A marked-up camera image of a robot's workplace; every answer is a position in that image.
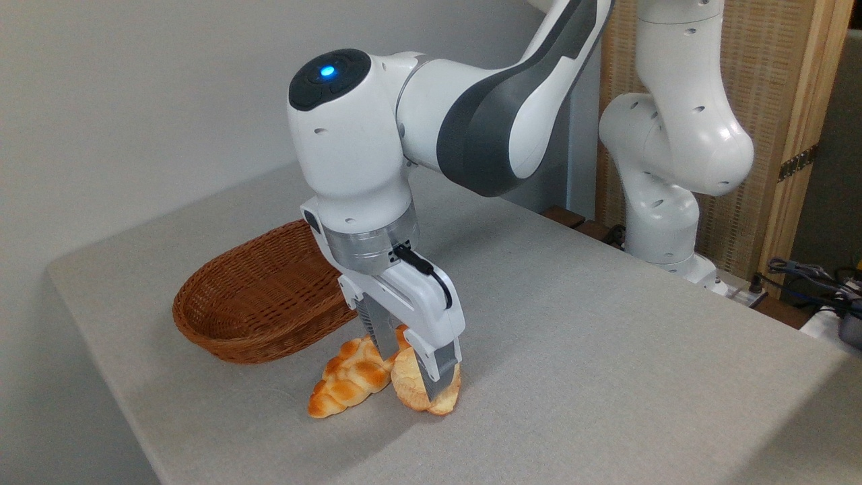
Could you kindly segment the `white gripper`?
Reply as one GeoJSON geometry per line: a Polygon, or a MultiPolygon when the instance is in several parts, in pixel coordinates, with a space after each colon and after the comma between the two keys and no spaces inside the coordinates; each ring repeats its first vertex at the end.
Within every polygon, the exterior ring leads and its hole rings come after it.
{"type": "Polygon", "coordinates": [[[357,310],[382,360],[400,351],[392,314],[407,325],[403,335],[418,360],[428,401],[433,402],[451,386],[456,365],[462,361],[459,337],[465,319],[452,280],[434,266],[452,298],[452,306],[446,308],[444,291],[433,276],[425,276],[407,262],[397,262],[375,276],[356,272],[336,262],[321,231],[314,229],[312,234],[324,257],[342,274],[339,287],[345,303],[357,310]]]}

